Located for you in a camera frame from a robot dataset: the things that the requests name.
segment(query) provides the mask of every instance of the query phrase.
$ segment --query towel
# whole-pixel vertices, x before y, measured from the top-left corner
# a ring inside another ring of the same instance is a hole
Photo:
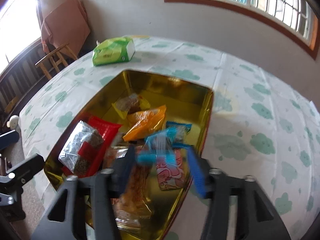
[[[78,55],[89,33],[87,13],[81,1],[68,0],[44,19],[41,26],[43,50],[50,52],[47,43],[58,48],[68,42],[74,54]],[[71,57],[66,49],[61,52]]]

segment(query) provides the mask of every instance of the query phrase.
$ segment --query snack packet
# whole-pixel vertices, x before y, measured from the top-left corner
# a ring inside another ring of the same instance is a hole
[[[155,109],[129,114],[127,120],[132,128],[123,136],[124,141],[145,138],[148,135],[161,130],[166,109],[167,107],[164,105]]]
[[[165,126],[166,126],[166,128],[168,128],[168,127],[177,128],[177,134],[173,140],[173,143],[184,143],[186,135],[188,133],[190,133],[192,124],[191,123],[178,123],[178,122],[167,121]]]
[[[96,116],[91,116],[86,125],[89,125],[91,128],[97,130],[104,141],[99,149],[93,148],[88,142],[84,142],[80,146],[77,154],[88,162],[88,167],[86,167],[87,171],[85,173],[81,172],[81,174],[76,174],[79,177],[89,177],[94,175],[98,171],[107,148],[109,148],[114,140],[114,137],[118,133],[119,128],[122,126],[121,124],[104,121]],[[74,174],[74,171],[70,170],[69,165],[63,166],[62,172],[66,176]]]
[[[73,174],[84,176],[104,140],[98,130],[79,121],[59,154],[59,161]]]
[[[143,96],[133,93],[128,97],[118,99],[115,103],[112,103],[112,106],[118,115],[125,119],[127,114],[149,109],[150,103]]]
[[[115,158],[124,157],[129,146],[114,146],[106,152],[103,168],[111,166]],[[142,146],[136,146],[136,153]],[[140,230],[140,219],[148,219],[152,215],[150,203],[145,196],[146,180],[150,168],[135,165],[132,169],[125,193],[120,198],[112,199],[118,228],[132,232]]]
[[[170,165],[166,162],[158,161],[156,163],[156,172],[159,188],[161,190],[183,188],[185,184],[185,173],[182,166],[182,157],[186,156],[188,145],[173,144],[172,148],[176,158],[176,165]]]
[[[153,164],[157,161],[176,165],[176,158],[171,143],[177,133],[175,127],[169,127],[161,132],[150,135],[146,144],[137,156],[137,162],[142,164]]]

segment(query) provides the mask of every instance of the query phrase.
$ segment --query silver snack packet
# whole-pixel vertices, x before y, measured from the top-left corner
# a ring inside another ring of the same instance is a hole
[[[59,161],[75,175],[85,175],[90,166],[89,161],[78,154],[84,142],[89,143],[95,149],[99,149],[104,140],[98,130],[83,121],[79,121],[58,157]]]

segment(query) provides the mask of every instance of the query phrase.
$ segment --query white tablecloth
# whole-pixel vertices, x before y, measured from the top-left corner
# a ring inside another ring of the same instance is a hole
[[[25,157],[38,153],[46,159],[72,118],[122,70],[179,77],[215,91],[203,157],[230,176],[254,175],[291,238],[301,238],[320,211],[320,118],[313,104],[258,66],[224,52],[156,37],[134,43],[130,62],[94,67],[90,52],[28,102],[19,119]],[[46,207],[55,190],[43,171],[33,182]],[[199,239],[207,211],[208,201],[192,186],[166,239]],[[88,234],[94,235],[89,228]]]

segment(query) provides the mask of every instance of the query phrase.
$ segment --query floor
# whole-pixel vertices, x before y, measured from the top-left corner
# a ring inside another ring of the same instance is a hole
[[[4,150],[3,155],[9,159],[13,166],[24,160],[21,136],[17,143]],[[23,190],[22,208],[26,213],[26,218],[13,222],[12,225],[22,240],[29,240],[39,223],[44,207],[31,181],[23,186]]]

